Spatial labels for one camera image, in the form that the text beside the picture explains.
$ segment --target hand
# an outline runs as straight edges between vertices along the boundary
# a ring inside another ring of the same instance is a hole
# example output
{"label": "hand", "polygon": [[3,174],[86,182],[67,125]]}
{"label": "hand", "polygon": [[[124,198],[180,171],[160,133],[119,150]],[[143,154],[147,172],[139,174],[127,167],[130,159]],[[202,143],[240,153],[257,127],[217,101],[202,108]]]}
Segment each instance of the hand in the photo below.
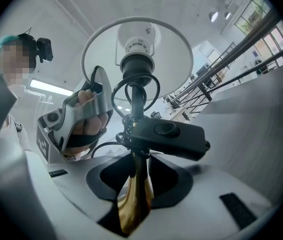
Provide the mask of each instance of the hand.
{"label": "hand", "polygon": [[[85,103],[92,102],[95,94],[91,92],[91,90],[80,90],[78,92],[78,101],[75,107],[81,106]],[[96,135],[101,129],[106,126],[108,121],[108,115],[99,114],[94,117],[87,118],[79,121],[73,128],[71,134],[72,135]],[[86,149],[89,148],[90,145],[80,146],[80,147],[69,147],[66,148],[64,155],[75,156]]]}

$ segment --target black button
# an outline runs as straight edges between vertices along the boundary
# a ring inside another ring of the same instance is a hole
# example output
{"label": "black button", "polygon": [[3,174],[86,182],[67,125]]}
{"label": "black button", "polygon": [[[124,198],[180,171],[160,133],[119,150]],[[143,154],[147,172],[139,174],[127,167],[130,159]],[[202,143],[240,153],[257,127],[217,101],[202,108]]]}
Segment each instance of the black button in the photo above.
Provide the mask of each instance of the black button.
{"label": "black button", "polygon": [[47,120],[48,120],[49,122],[55,122],[57,119],[58,119],[58,114],[55,113],[55,112],[49,113],[49,114],[47,115]]}
{"label": "black button", "polygon": [[180,129],[173,122],[164,122],[156,124],[153,130],[156,134],[168,138],[176,138],[180,135]]}

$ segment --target teal hair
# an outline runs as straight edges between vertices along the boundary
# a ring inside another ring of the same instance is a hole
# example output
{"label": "teal hair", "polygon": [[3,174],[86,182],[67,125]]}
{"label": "teal hair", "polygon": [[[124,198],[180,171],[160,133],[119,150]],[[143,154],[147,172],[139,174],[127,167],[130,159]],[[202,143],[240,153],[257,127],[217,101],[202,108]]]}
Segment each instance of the teal hair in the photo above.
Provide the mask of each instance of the teal hair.
{"label": "teal hair", "polygon": [[1,48],[4,46],[4,44],[8,43],[8,42],[11,42],[11,41],[15,41],[15,40],[18,40],[20,39],[18,36],[16,35],[5,35],[5,36],[2,36],[0,38],[0,51],[1,51]]}

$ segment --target black sticker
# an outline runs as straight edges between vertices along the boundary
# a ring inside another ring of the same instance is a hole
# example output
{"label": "black sticker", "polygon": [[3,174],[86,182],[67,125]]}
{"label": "black sticker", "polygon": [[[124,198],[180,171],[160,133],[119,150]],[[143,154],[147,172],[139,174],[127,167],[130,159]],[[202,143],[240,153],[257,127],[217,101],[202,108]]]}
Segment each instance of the black sticker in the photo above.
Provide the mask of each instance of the black sticker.
{"label": "black sticker", "polygon": [[39,147],[41,153],[43,154],[43,156],[48,162],[48,152],[49,152],[50,145],[47,142],[39,126],[37,127],[37,146]]}

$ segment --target metal railing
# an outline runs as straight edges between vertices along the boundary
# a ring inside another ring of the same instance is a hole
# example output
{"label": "metal railing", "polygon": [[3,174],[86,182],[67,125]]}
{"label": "metal railing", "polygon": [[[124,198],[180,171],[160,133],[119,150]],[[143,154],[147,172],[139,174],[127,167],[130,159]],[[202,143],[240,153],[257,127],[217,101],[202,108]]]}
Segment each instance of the metal railing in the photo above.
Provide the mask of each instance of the metal railing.
{"label": "metal railing", "polygon": [[223,52],[208,68],[207,71],[200,76],[198,76],[192,83],[190,83],[179,95],[177,95],[171,102],[177,107],[187,106],[186,109],[191,110],[189,113],[200,113],[200,111],[194,111],[196,108],[207,105],[212,97],[210,96],[215,90],[220,89],[226,85],[229,85],[235,81],[240,81],[241,78],[256,72],[259,69],[267,66],[269,63],[275,61],[276,59],[283,56],[283,50],[273,55],[272,57],[266,59],[264,62],[254,66],[253,68],[237,75],[236,77],[221,83],[220,81],[215,84],[214,80],[211,80],[213,76],[217,76],[217,73],[223,73],[224,77],[227,70],[229,70],[228,65],[235,61],[239,56],[246,52],[250,47],[252,47],[257,41],[266,36],[271,29],[280,21],[280,17],[274,9],[271,9],[269,13],[259,22],[259,24],[235,47],[232,47],[230,52],[221,59],[225,52],[231,47],[231,45]]}

